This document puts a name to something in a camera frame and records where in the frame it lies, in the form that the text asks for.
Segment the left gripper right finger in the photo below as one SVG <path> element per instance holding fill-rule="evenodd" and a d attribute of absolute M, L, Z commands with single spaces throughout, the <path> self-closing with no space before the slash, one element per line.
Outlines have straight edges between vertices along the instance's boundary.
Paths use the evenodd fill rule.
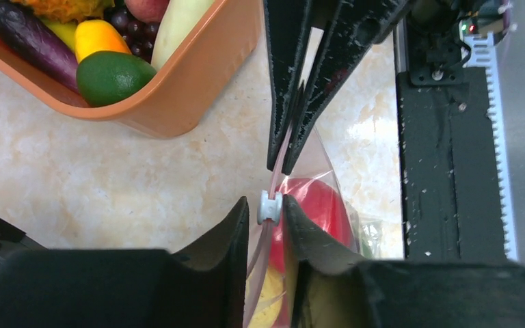
<path fill-rule="evenodd" d="M 525 267 L 363 260 L 344 293 L 342 327 L 525 327 Z M 334 315 L 319 317 L 328 327 Z"/>

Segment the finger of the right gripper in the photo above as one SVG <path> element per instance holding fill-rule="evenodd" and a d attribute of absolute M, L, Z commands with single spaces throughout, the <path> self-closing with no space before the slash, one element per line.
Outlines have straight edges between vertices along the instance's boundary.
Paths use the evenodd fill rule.
<path fill-rule="evenodd" d="M 288 141 L 311 30 L 310 0 L 263 2 L 271 88 L 267 168 L 275 167 L 281 145 Z"/>
<path fill-rule="evenodd" d="M 312 1 L 311 28 L 323 35 L 283 142 L 281 172 L 291 174 L 312 128 L 349 75 L 375 44 L 406 16 L 412 1 Z"/>

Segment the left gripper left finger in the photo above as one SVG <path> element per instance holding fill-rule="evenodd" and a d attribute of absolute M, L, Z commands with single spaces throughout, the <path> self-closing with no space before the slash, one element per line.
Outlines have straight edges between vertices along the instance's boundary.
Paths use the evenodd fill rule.
<path fill-rule="evenodd" d="M 18 249 L 0 261 L 0 327 L 241 327 L 249 204 L 185 248 Z"/>

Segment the yellow toy lemon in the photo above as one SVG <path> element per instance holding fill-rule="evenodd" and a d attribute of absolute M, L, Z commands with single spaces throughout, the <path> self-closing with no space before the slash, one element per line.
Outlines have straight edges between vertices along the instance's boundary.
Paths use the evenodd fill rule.
<path fill-rule="evenodd" d="M 289 327 L 284 272 L 283 264 L 271 263 L 267 267 L 257 304 L 248 324 L 247 311 L 244 311 L 244 327 Z"/>

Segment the red toy apple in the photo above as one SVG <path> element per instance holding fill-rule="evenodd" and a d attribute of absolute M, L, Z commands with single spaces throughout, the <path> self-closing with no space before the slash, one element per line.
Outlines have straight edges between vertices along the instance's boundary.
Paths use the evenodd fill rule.
<path fill-rule="evenodd" d="M 355 247 L 345 203 L 333 187 L 318 179 L 289 178 L 275 190 L 293 196 L 306 216 L 338 242 Z"/>

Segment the clear zip top bag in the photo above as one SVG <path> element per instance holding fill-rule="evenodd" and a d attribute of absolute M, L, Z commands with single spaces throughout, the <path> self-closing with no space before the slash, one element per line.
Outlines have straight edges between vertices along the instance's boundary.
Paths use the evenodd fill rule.
<path fill-rule="evenodd" d="M 339 192 L 354 235 L 350 249 L 310 220 L 295 198 L 275 188 L 289 178 L 322 180 Z M 334 319 L 328 327 L 342 327 L 345 321 L 344 293 L 352 291 L 351 272 L 363 260 L 396 255 L 398 228 L 384 219 L 362 214 L 340 193 L 321 137 L 312 131 L 301 158 L 291 175 L 273 172 L 271 188 L 260 193 L 258 208 L 250 228 L 245 291 L 246 324 L 256 307 L 267 267 L 283 264 L 285 304 L 289 327 L 318 327 L 313 315 Z"/>

